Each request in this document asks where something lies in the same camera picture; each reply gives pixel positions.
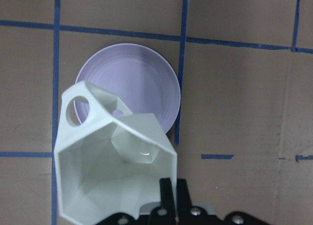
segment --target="hexagonal funnel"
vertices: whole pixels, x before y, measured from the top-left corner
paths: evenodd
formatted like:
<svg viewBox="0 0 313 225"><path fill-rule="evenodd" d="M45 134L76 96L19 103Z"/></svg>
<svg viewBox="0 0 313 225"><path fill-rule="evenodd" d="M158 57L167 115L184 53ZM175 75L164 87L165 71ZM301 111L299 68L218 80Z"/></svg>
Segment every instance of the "hexagonal funnel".
<svg viewBox="0 0 313 225"><path fill-rule="evenodd" d="M81 125L70 118L73 100L87 100ZM123 114L114 116L114 110ZM160 201L159 179L176 189L177 154L153 114L133 114L113 93L80 82L62 95L54 149L60 215L76 225L93 225Z"/></svg>

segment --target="blue painter's tape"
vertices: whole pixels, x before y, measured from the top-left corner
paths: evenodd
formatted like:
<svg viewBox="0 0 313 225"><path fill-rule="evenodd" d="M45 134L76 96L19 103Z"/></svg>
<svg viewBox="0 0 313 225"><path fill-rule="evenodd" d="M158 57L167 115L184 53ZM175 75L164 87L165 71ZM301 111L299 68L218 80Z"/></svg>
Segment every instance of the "blue painter's tape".
<svg viewBox="0 0 313 225"><path fill-rule="evenodd" d="M296 155L295 156L295 161L300 161L300 160L313 160L313 155L304 157L303 155Z"/></svg>
<svg viewBox="0 0 313 225"><path fill-rule="evenodd" d="M19 21L2 21L0 25L11 27L24 27L24 28L40 28L40 29L53 29L52 24L47 23L33 23L33 22L19 22Z"/></svg>
<svg viewBox="0 0 313 225"><path fill-rule="evenodd" d="M295 7L293 35L292 35L292 47L291 47L291 51L293 51L293 52L295 52L296 45L297 45L298 27L299 27L299 7L300 7L300 0L297 0L297 4Z"/></svg>
<svg viewBox="0 0 313 225"><path fill-rule="evenodd" d="M54 156L52 156L51 175L51 225L57 224L57 180L55 175Z"/></svg>
<svg viewBox="0 0 313 225"><path fill-rule="evenodd" d="M232 47L248 47L248 48L264 49L264 50L290 50L291 49L291 47L289 46L267 45L267 44L256 44L256 43L240 43L240 42L232 42L232 41L191 38L191 37L187 37L187 42L198 43L198 44L225 45L225 46L232 46Z"/></svg>
<svg viewBox="0 0 313 225"><path fill-rule="evenodd" d="M296 47L294 52L302 52L302 53L307 53L307 54L313 54L313 49Z"/></svg>
<svg viewBox="0 0 313 225"><path fill-rule="evenodd" d="M135 38L157 39L157 40L166 40L166 41L175 41L175 42L179 42L180 40L179 36L154 34L154 33L140 33L140 32L102 29L102 28L88 28L88 27L69 26L69 25L61 25L60 30L70 31L70 32L95 33L95 34L117 35L117 36L135 37Z"/></svg>
<svg viewBox="0 0 313 225"><path fill-rule="evenodd" d="M233 157L234 155L201 154L201 159L232 160Z"/></svg>
<svg viewBox="0 0 313 225"><path fill-rule="evenodd" d="M59 107L59 47L60 47L60 6L61 0L54 0L53 28L53 82L52 82L52 152L58 132ZM52 156L51 178L51 225L57 224L57 184L55 176L54 156Z"/></svg>
<svg viewBox="0 0 313 225"><path fill-rule="evenodd" d="M38 152L0 152L0 158L51 158L52 153L38 153Z"/></svg>
<svg viewBox="0 0 313 225"><path fill-rule="evenodd" d="M180 46L179 46L179 66L178 66L178 82L180 86L180 96L182 90L182 78L184 71L185 45L186 45L186 29L187 29L187 12L188 0L182 0L181 28L180 28ZM180 129L180 108L175 120L175 144L179 145L179 129Z"/></svg>

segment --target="screw head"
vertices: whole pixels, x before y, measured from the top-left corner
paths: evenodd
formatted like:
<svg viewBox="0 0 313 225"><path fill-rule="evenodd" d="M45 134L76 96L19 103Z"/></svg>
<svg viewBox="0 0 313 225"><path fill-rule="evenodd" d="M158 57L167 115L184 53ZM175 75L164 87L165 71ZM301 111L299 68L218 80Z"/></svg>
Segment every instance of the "screw head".
<svg viewBox="0 0 313 225"><path fill-rule="evenodd" d="M234 224L244 224L244 219L239 215L234 215L232 221Z"/></svg>
<svg viewBox="0 0 313 225"><path fill-rule="evenodd" d="M128 221L128 218L126 218L126 217L122 217L122 218L120 218L118 221L117 221L117 224L118 225L126 225L127 223L128 223L129 221Z"/></svg>
<svg viewBox="0 0 313 225"><path fill-rule="evenodd" d="M190 210L190 213L193 215L193 216L199 216L201 214L201 210L197 207L192 207L191 210Z"/></svg>
<svg viewBox="0 0 313 225"><path fill-rule="evenodd" d="M165 208L161 208L161 209L159 209L159 210L157 211L157 214L158 214L159 216L165 216L165 215L167 215L167 210L166 210Z"/></svg>

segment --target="white plastic bowl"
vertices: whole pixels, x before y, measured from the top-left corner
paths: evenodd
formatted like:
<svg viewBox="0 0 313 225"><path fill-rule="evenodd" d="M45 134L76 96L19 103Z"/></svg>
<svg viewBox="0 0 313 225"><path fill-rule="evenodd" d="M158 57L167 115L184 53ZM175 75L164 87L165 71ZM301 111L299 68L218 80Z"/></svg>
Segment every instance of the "white plastic bowl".
<svg viewBox="0 0 313 225"><path fill-rule="evenodd" d="M98 51L81 68L75 83L80 81L116 93L134 113L153 113L165 133L179 112L177 77L170 64L146 46L122 43ZM88 105L76 102L74 108L83 123Z"/></svg>

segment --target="circular hole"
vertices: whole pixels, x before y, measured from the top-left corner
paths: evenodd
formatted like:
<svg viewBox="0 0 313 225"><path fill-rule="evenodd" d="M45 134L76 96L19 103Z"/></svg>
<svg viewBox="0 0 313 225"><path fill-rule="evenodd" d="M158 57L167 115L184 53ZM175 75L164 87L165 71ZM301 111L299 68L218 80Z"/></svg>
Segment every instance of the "circular hole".
<svg viewBox="0 0 313 225"><path fill-rule="evenodd" d="M121 111L120 109L115 109L113 111L113 116L121 116L123 114L124 114L123 111Z"/></svg>
<svg viewBox="0 0 313 225"><path fill-rule="evenodd" d="M244 224L244 219L239 215L234 215L232 221L234 224Z"/></svg>
<svg viewBox="0 0 313 225"><path fill-rule="evenodd" d="M191 208L190 213L194 216L198 216L201 214L201 210L197 207L193 207Z"/></svg>
<svg viewBox="0 0 313 225"><path fill-rule="evenodd" d="M125 225L127 223L128 223L128 218L126 218L124 216L117 221L118 225Z"/></svg>
<svg viewBox="0 0 313 225"><path fill-rule="evenodd" d="M81 125L81 123L75 113L74 103L76 103L76 106L82 106L85 108L87 112L86 118L88 117L89 114L89 103L86 98L82 96L77 96L70 101L67 107L67 120L72 126L79 126Z"/></svg>
<svg viewBox="0 0 313 225"><path fill-rule="evenodd" d="M161 209L159 209L159 210L157 211L157 214L158 214L159 216L165 216L165 215L167 215L167 210L164 209L164 208L161 208Z"/></svg>

